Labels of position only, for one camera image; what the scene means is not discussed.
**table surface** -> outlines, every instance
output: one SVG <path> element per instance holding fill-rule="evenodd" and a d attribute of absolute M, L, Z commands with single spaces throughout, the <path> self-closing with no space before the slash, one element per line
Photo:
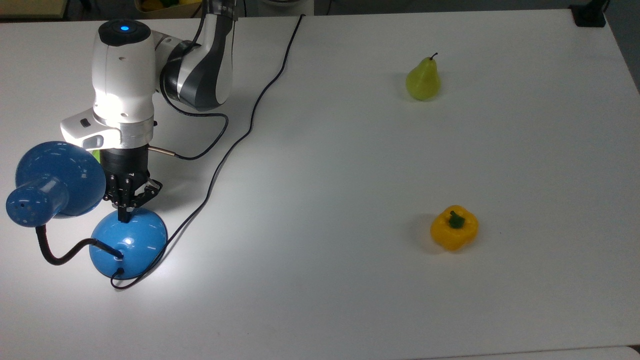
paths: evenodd
<path fill-rule="evenodd" d="M 62 19 L 67 0 L 0 0 L 0 18 Z"/>
<path fill-rule="evenodd" d="M 231 118 L 210 155 L 152 154 L 148 208 L 173 231 L 247 129 L 297 19 L 240 19 Z M 197 20 L 150 20 L 190 38 Z M 31 146 L 90 107 L 99 22 L 3 24 L 0 193 Z M 74 36 L 63 36 L 73 33 Z M 404 77 L 426 56 L 432 101 Z M 152 145 L 221 127 L 155 95 Z M 640 343 L 640 96 L 608 27 L 568 10 L 304 18 L 255 129 L 143 282 L 114 291 L 86 251 L 61 267 L 0 217 L 3 359 L 416 359 Z M 425 234 L 451 204 L 480 231 Z M 112 209 L 53 220 L 55 254 Z"/>

